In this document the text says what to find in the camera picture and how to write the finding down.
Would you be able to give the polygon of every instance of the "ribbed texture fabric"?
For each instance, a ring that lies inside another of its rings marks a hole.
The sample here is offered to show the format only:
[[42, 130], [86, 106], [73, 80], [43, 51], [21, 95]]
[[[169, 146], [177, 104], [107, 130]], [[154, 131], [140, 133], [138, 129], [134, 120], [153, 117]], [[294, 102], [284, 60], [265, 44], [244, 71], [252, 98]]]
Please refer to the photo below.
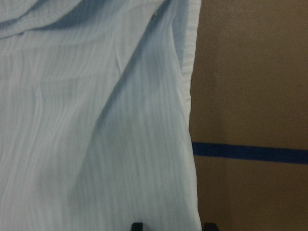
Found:
[[200, 1], [24, 3], [0, 24], [0, 231], [200, 231]]

